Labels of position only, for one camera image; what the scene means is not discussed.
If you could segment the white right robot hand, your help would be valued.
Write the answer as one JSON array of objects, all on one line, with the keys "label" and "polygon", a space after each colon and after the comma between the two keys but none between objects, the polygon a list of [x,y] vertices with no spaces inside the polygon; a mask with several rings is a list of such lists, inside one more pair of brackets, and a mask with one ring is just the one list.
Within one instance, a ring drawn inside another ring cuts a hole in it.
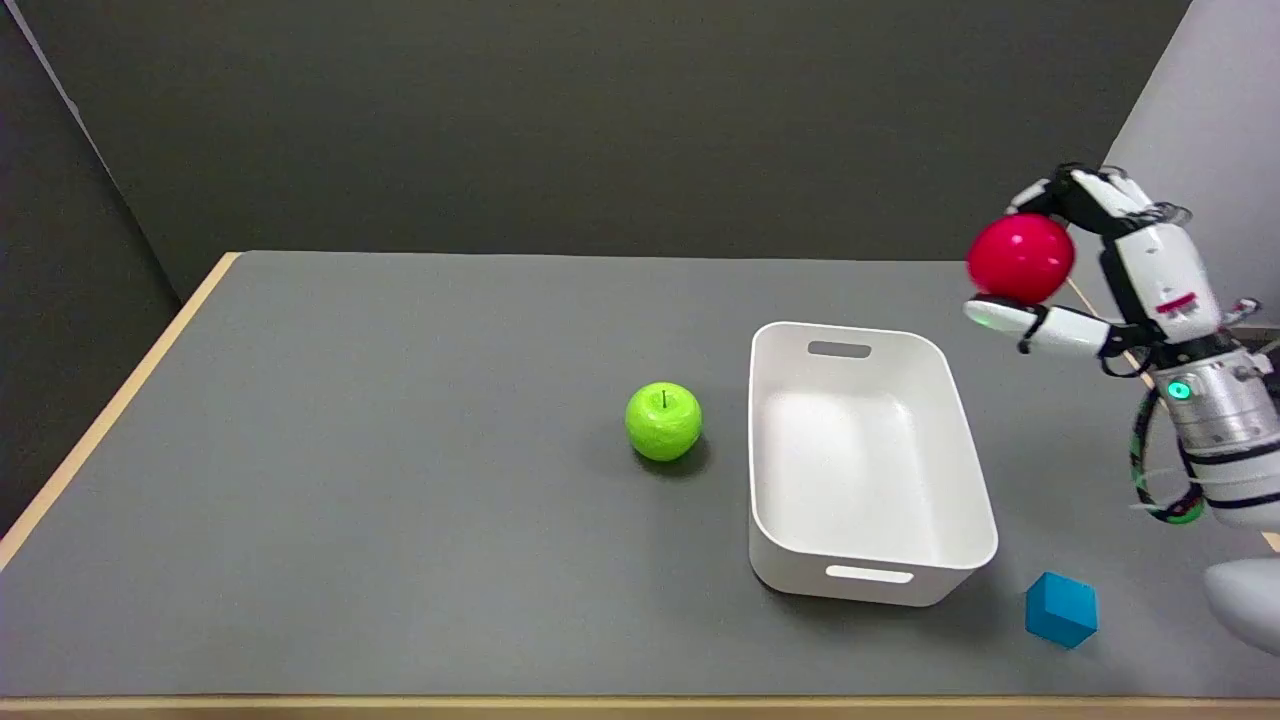
[{"label": "white right robot hand", "polygon": [[1124,170],[1064,163],[1015,195],[1005,217],[1062,220],[1100,238],[1100,268],[1121,322],[1070,307],[979,292],[965,315],[1016,341],[1020,354],[1052,352],[1106,364],[1146,351],[1142,372],[1181,366],[1242,350],[1230,316],[1257,304],[1242,300],[1228,315],[1211,290],[1201,255],[1184,224],[1190,213],[1156,202]]}]

